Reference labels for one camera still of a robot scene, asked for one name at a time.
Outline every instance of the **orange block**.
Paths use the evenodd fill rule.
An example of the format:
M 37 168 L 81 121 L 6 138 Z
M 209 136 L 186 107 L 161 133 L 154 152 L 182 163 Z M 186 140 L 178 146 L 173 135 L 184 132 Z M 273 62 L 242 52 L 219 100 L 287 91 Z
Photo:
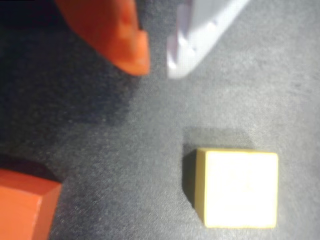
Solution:
M 55 0 L 67 24 L 123 71 L 149 73 L 148 34 L 139 30 L 135 0 Z
M 58 182 L 0 169 L 0 240 L 46 240 L 61 191 Z

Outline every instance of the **red block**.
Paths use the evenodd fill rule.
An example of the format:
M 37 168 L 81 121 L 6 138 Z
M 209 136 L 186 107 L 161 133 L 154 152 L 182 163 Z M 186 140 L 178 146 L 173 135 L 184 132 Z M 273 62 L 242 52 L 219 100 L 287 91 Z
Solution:
M 0 169 L 0 240 L 46 240 L 62 185 Z

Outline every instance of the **gray carpet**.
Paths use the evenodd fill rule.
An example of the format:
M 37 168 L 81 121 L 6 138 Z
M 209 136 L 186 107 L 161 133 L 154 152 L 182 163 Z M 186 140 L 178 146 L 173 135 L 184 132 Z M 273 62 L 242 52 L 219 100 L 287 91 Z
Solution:
M 181 1 L 137 2 L 146 77 L 66 27 L 0 30 L 0 153 L 63 181 L 50 240 L 318 240 L 320 1 L 252 0 L 182 80 L 165 50 Z M 278 153 L 275 229 L 203 226 L 184 182 L 197 146 Z

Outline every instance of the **wooden block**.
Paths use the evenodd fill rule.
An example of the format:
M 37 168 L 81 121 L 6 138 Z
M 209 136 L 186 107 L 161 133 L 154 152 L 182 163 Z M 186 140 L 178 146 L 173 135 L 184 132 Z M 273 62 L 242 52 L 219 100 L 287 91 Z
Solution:
M 0 169 L 0 240 L 46 240 L 61 191 L 58 182 Z
M 274 228 L 278 155 L 198 148 L 194 208 L 208 228 Z

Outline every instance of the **toy block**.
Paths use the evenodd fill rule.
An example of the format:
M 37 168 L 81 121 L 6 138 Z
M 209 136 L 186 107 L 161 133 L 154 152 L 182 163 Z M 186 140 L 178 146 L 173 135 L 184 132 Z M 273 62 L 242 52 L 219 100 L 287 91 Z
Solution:
M 0 239 L 46 240 L 62 185 L 0 168 Z
M 134 0 L 55 0 L 70 28 L 121 70 L 150 70 L 147 32 L 140 30 Z
M 198 148 L 194 208 L 208 228 L 274 228 L 278 155 Z

